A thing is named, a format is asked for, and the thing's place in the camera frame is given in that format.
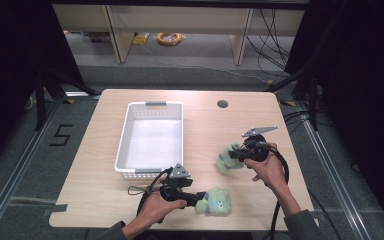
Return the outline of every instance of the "wooden table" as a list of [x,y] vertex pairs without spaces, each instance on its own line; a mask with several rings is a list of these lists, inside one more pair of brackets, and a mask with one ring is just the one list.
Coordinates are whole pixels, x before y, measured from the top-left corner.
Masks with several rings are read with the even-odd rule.
[[[217,105],[228,102],[227,108]],[[105,90],[67,176],[54,212],[54,227],[107,228],[117,221],[129,222],[136,215],[141,195],[130,196],[131,185],[150,180],[126,180],[114,170],[127,105],[141,101],[179,101],[184,107],[184,167],[192,174],[195,193],[214,187],[228,190],[232,213],[227,217],[196,214],[194,208],[175,210],[152,229],[257,231],[270,229],[276,199],[270,189],[253,182],[253,170],[242,168],[221,175],[215,165],[219,153],[231,142],[242,143],[241,134],[251,127],[276,125],[265,133],[276,142],[290,168],[290,188],[302,209],[313,206],[275,95],[261,92]],[[277,230],[286,230],[280,212]]]

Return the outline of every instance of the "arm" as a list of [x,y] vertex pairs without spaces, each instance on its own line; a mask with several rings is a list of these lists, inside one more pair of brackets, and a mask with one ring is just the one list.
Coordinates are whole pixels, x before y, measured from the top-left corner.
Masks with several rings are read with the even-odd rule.
[[252,179],[254,182],[262,180],[273,191],[285,214],[285,223],[292,239],[326,239],[308,210],[301,210],[286,183],[282,164],[272,152],[263,162],[245,159],[244,163],[256,172],[257,175]]
[[177,200],[167,202],[159,192],[153,192],[146,199],[140,213],[129,224],[119,222],[99,235],[99,240],[130,240],[150,228],[154,223],[163,219],[165,215],[177,208],[184,208],[186,201]]

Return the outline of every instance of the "light green object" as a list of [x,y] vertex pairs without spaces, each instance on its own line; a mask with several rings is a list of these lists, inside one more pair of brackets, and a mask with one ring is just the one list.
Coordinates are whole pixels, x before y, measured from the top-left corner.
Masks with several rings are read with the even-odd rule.
[[239,169],[244,167],[243,162],[239,162],[237,158],[231,158],[229,151],[239,149],[241,145],[239,143],[229,144],[224,151],[217,157],[216,164],[221,174],[226,174],[230,169]]
[[232,212],[229,192],[220,188],[207,191],[204,198],[195,205],[196,213],[207,216],[227,216]]

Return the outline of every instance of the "basket handle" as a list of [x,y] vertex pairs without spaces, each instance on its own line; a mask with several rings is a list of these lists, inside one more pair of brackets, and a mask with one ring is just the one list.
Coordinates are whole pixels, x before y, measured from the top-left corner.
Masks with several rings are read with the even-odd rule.
[[154,102],[145,102],[145,106],[152,107],[152,106],[167,106],[166,101],[154,101]]
[[135,173],[160,173],[162,172],[161,169],[153,169],[153,168],[149,168],[149,169],[135,169]]

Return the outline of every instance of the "yellow object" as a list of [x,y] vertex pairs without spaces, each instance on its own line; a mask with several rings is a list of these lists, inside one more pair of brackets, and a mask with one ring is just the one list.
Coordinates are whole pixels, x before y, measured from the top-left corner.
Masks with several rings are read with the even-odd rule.
[[180,33],[159,33],[157,36],[158,43],[164,46],[174,46],[182,40]]
[[135,38],[133,38],[132,43],[136,45],[145,45],[148,41],[149,33],[138,33]]

